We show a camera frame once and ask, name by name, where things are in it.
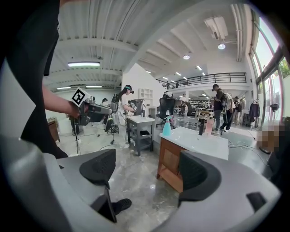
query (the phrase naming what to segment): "black shoe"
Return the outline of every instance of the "black shoe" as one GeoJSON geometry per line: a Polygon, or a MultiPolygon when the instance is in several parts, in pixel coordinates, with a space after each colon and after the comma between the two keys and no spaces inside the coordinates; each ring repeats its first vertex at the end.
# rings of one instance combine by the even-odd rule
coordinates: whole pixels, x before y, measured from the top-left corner
{"type": "Polygon", "coordinates": [[[112,203],[115,215],[118,215],[121,211],[130,208],[131,205],[132,205],[131,200],[127,198],[112,203]]]}

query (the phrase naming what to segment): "railing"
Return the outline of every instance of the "railing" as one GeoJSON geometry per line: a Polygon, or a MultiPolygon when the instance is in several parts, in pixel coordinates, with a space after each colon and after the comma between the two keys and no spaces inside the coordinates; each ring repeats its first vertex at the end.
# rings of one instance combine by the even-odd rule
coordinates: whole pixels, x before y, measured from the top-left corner
{"type": "Polygon", "coordinates": [[[216,73],[205,76],[190,77],[187,80],[179,80],[175,82],[166,83],[158,80],[163,87],[167,89],[175,89],[178,87],[202,85],[202,84],[214,84],[214,83],[246,83],[245,72],[227,72],[216,73]]]}

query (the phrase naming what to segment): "bottle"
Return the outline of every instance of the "bottle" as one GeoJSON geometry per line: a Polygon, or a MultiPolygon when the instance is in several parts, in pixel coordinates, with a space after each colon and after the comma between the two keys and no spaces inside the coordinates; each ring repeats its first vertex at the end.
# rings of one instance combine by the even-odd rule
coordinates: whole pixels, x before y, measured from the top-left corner
{"type": "Polygon", "coordinates": [[[169,136],[171,135],[171,125],[170,125],[170,122],[169,120],[172,118],[172,116],[168,116],[166,117],[166,123],[163,127],[163,135],[165,136],[169,136]]]}
{"type": "Polygon", "coordinates": [[[205,128],[205,132],[204,132],[206,136],[210,136],[212,134],[213,124],[214,124],[213,117],[209,116],[207,120],[207,125],[205,128]]]}

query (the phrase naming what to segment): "blue spray bottle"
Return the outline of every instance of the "blue spray bottle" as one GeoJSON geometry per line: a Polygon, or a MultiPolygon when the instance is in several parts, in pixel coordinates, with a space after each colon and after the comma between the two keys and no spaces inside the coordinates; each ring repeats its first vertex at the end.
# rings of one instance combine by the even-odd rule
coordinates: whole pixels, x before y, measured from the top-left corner
{"type": "Polygon", "coordinates": [[[166,117],[166,123],[163,127],[163,135],[169,136],[171,135],[171,126],[169,120],[172,118],[172,116],[166,117]]]}

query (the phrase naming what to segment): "wooden cabinet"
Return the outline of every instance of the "wooden cabinet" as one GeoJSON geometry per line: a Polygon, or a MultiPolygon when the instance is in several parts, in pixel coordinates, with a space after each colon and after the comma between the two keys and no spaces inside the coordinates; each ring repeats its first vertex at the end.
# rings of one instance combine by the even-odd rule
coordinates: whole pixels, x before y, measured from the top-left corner
{"type": "Polygon", "coordinates": [[[48,123],[48,127],[50,130],[50,134],[53,137],[54,141],[58,140],[60,142],[59,136],[58,136],[58,130],[56,127],[56,121],[51,121],[48,123]]]}
{"type": "Polygon", "coordinates": [[[181,150],[186,149],[161,138],[157,178],[163,178],[179,193],[183,192],[182,176],[178,171],[181,150]]]}

